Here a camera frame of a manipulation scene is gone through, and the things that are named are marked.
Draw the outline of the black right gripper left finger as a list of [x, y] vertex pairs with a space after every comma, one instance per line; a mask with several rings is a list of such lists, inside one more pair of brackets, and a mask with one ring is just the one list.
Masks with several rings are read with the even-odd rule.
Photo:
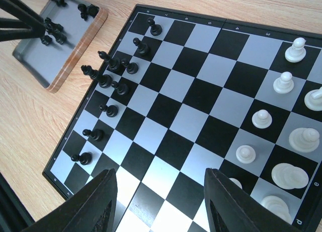
[[112, 231], [117, 191], [115, 170], [103, 170], [24, 231]]

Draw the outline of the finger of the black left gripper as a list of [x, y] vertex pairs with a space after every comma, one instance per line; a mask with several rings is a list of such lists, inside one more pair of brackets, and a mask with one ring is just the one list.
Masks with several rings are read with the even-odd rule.
[[1, 0], [1, 9], [15, 17], [1, 18], [1, 42], [40, 38], [45, 34], [43, 18], [21, 0]]

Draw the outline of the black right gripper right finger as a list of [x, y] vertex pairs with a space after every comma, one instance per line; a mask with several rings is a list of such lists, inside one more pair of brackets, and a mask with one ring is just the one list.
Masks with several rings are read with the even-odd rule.
[[210, 231], [297, 231], [218, 169], [205, 170], [204, 197]]

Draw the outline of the black bishop piece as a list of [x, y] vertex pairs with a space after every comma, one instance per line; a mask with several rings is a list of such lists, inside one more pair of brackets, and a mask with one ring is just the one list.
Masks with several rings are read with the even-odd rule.
[[60, 33], [63, 31], [63, 27], [60, 24], [56, 24], [56, 23], [52, 22], [52, 20], [49, 17], [47, 17], [44, 20], [44, 24], [45, 24], [48, 34], [50, 34], [50, 35], [53, 33]]

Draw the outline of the black piece top view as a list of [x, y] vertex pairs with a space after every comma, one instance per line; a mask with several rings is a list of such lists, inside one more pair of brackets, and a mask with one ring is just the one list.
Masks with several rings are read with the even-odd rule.
[[88, 75], [92, 80], [97, 81], [101, 88], [105, 89], [111, 86], [113, 79], [110, 75], [99, 74], [90, 65], [82, 65], [80, 68], [84, 75]]

